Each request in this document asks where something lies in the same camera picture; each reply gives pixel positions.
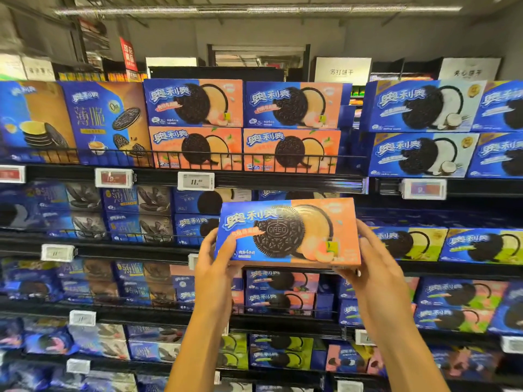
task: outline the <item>human hand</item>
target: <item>human hand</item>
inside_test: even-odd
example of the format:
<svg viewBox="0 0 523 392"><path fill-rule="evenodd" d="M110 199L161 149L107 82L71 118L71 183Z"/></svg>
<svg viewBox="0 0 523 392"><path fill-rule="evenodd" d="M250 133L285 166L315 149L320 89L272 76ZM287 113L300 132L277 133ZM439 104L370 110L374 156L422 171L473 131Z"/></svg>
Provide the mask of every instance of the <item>human hand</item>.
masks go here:
<svg viewBox="0 0 523 392"><path fill-rule="evenodd" d="M225 329L232 312L232 278L241 269L239 265L229 265L236 239L229 235L214 259L214 243L218 229L212 230L203 240L194 270L194 289L196 291L194 311L203 311L211 321L216 319L220 330Z"/></svg>
<svg viewBox="0 0 523 392"><path fill-rule="evenodd" d="M336 271L352 284L365 329L381 346L394 341L398 332L416 329L409 287L401 267L376 234L361 220L356 223L361 236L361 276L354 270Z"/></svg>

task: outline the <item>orange oreo box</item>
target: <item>orange oreo box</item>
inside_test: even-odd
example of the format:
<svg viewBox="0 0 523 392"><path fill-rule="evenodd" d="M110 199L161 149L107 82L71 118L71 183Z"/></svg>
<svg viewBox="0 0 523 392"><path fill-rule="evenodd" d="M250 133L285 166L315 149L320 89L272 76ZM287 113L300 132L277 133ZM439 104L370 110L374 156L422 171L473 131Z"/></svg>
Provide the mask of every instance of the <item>orange oreo box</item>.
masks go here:
<svg viewBox="0 0 523 392"><path fill-rule="evenodd" d="M242 130L150 126L157 168L242 170Z"/></svg>
<svg viewBox="0 0 523 392"><path fill-rule="evenodd" d="M245 128L245 170L335 173L340 135L333 129Z"/></svg>
<svg viewBox="0 0 523 392"><path fill-rule="evenodd" d="M229 235L236 238L232 260L247 264L361 264L352 198L224 203L217 253Z"/></svg>

